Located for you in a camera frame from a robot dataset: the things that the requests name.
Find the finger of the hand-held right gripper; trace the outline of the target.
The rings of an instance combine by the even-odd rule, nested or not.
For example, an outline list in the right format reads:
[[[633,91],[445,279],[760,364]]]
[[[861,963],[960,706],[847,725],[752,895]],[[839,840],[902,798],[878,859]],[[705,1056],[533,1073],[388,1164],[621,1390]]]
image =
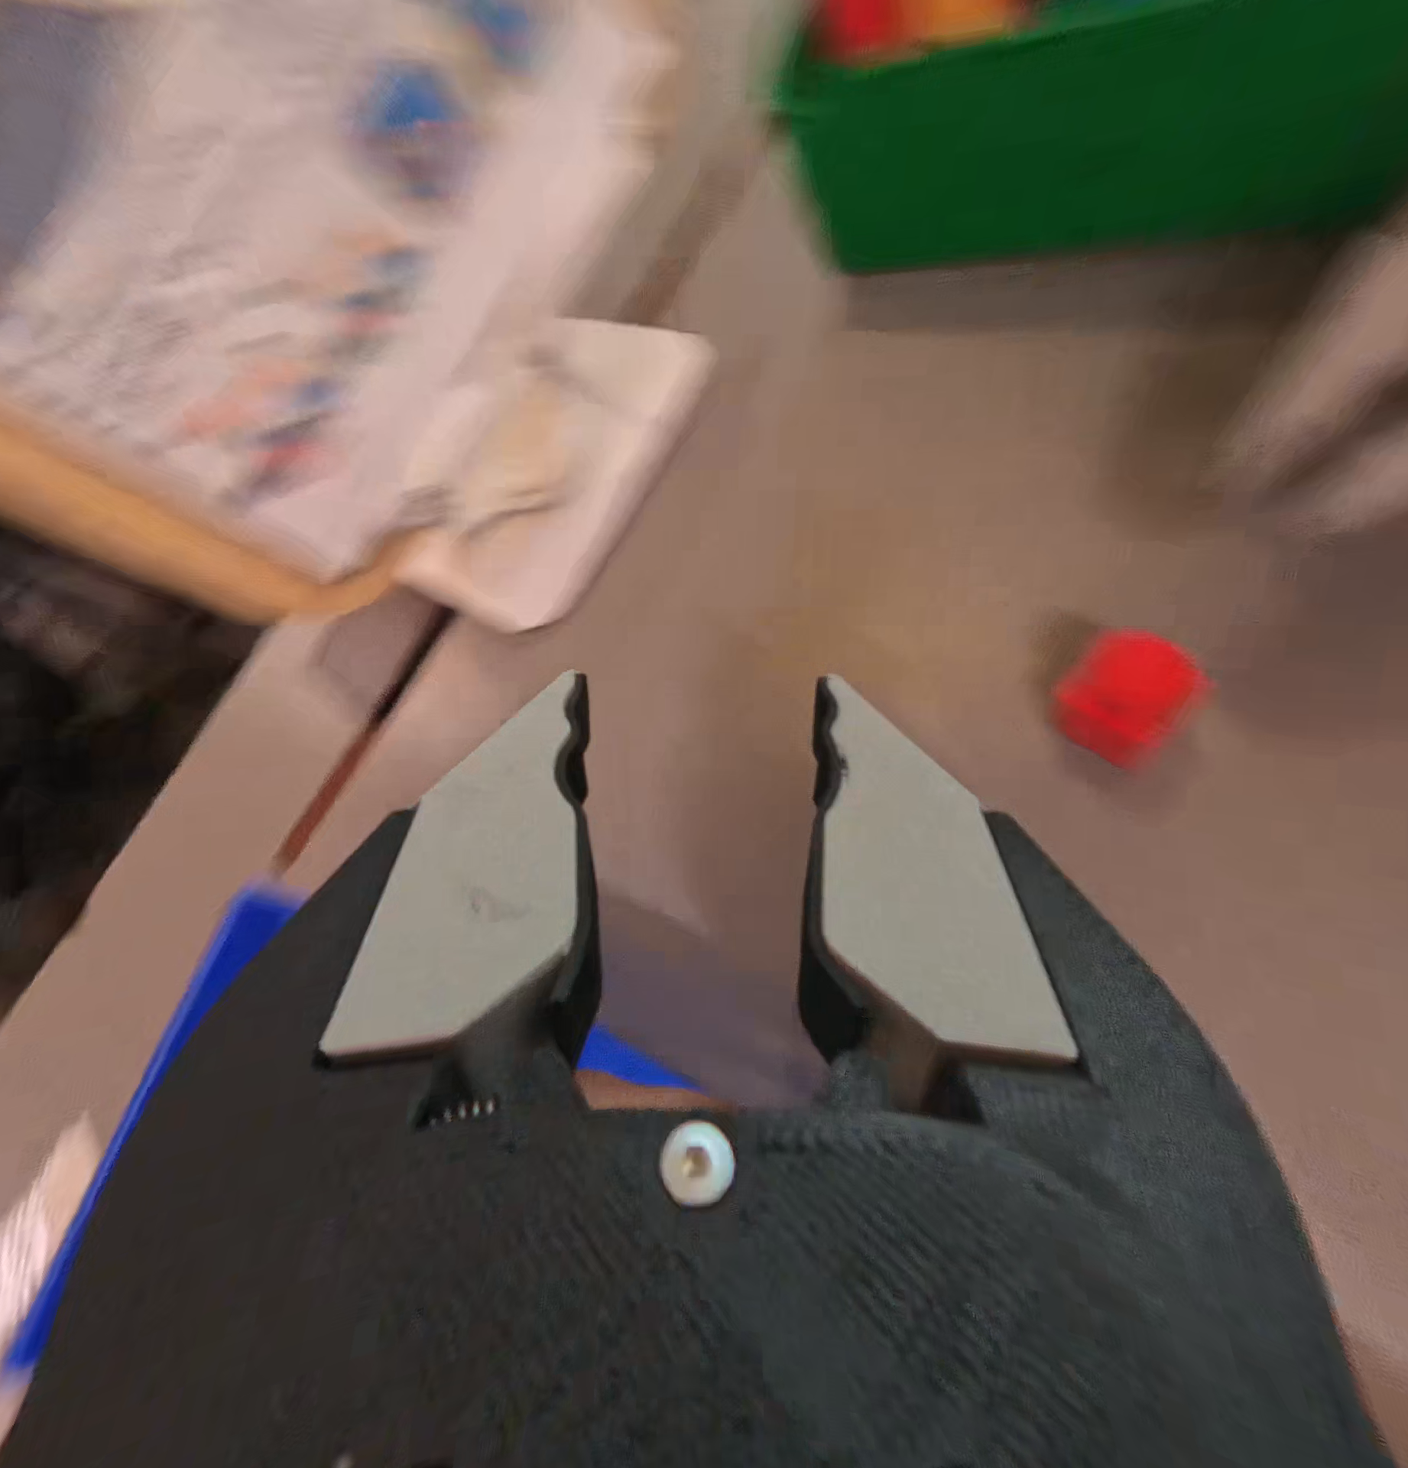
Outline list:
[[[1408,410],[1408,199],[1337,258],[1216,452],[1219,490],[1290,490],[1370,418]]]
[[[1318,542],[1408,515],[1408,410],[1370,418],[1318,452],[1284,498],[1284,528]]]

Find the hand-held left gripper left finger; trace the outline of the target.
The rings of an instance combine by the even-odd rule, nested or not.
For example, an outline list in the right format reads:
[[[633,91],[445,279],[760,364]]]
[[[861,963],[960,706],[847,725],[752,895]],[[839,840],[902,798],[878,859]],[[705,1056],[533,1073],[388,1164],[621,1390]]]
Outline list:
[[[603,1000],[589,679],[568,670],[421,796],[322,1035],[345,1067],[445,1056],[500,1081],[579,1067]]]

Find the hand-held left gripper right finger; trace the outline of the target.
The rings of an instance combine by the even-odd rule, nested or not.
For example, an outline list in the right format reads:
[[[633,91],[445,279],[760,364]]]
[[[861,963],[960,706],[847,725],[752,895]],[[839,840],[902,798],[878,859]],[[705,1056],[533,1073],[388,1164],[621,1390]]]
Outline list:
[[[1079,1046],[987,811],[840,675],[813,695],[800,1020],[926,1114],[951,1071],[1073,1071]]]

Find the blue plastic bin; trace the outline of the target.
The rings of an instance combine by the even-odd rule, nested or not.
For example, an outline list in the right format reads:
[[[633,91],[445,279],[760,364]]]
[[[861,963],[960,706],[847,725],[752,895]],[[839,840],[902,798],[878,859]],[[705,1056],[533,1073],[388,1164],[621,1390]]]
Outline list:
[[[466,1294],[486,1286],[463,1241],[486,1241],[520,1303],[500,1325],[571,1343],[663,1336],[698,1312],[698,1262],[663,1186],[638,1177],[663,1115],[503,1114],[500,1126],[413,1138],[396,1118],[432,1064],[339,1079],[306,1064],[362,939],[366,909],[322,893],[311,917],[243,895],[218,929],[69,1240],[2,1354],[29,1375],[85,1234],[69,1344],[114,1370],[231,1374],[281,1390],[373,1395],[463,1353]]]

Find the red mega block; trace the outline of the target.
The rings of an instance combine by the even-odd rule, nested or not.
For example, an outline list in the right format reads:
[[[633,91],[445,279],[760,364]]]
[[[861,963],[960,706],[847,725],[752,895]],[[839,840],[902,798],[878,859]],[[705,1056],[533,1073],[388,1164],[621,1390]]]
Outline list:
[[[881,62],[913,47],[910,3],[813,3],[809,45],[825,62]]]
[[[1207,670],[1148,630],[1099,630],[1057,679],[1052,721],[1116,769],[1154,758],[1211,694]]]

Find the yellow mega block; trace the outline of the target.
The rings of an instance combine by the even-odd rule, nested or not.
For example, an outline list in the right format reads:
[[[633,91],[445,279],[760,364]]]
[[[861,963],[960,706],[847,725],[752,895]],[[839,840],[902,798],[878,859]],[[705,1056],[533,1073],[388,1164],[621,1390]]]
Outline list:
[[[1044,3],[903,3],[903,29],[916,47],[961,47],[1031,26]]]

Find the green plastic bin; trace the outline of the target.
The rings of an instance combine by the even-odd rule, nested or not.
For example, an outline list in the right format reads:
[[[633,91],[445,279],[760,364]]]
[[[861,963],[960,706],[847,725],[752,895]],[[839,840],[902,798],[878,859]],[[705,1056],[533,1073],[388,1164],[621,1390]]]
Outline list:
[[[1350,230],[1408,192],[1408,3],[1066,3],[881,62],[801,26],[773,115],[852,276]]]

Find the printed paper sheet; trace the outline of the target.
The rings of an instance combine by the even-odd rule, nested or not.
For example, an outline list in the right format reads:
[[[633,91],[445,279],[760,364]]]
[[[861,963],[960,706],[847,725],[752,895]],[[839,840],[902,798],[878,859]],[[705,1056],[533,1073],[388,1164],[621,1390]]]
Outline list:
[[[102,1159],[86,1114],[55,1140],[29,1190],[0,1218],[0,1360],[51,1276]]]

